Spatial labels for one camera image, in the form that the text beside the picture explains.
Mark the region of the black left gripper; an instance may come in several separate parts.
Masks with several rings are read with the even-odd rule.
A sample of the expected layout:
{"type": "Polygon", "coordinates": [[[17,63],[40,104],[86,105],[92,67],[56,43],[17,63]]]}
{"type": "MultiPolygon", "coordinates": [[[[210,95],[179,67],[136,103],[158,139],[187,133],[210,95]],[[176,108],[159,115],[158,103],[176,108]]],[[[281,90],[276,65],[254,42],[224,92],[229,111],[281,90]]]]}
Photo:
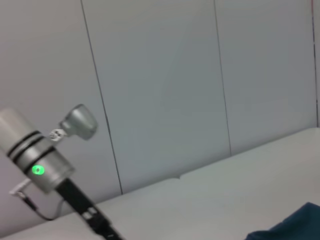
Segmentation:
{"type": "Polygon", "coordinates": [[[105,240],[124,239],[104,214],[94,207],[92,201],[69,178],[58,185],[56,192],[85,220],[95,234],[105,240]]]}

